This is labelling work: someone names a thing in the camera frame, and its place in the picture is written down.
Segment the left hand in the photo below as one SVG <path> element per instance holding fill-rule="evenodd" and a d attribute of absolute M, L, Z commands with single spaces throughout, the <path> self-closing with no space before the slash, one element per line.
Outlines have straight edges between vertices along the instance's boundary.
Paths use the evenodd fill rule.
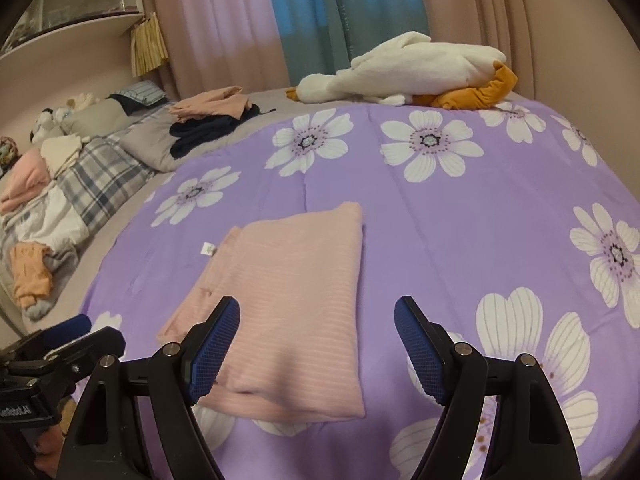
<path fill-rule="evenodd" d="M 62 409 L 62 418 L 56 425 L 22 431 L 30 449 L 35 453 L 35 467 L 52 479 L 58 475 L 58 464 L 75 408 L 74 402 L 67 402 Z"/>

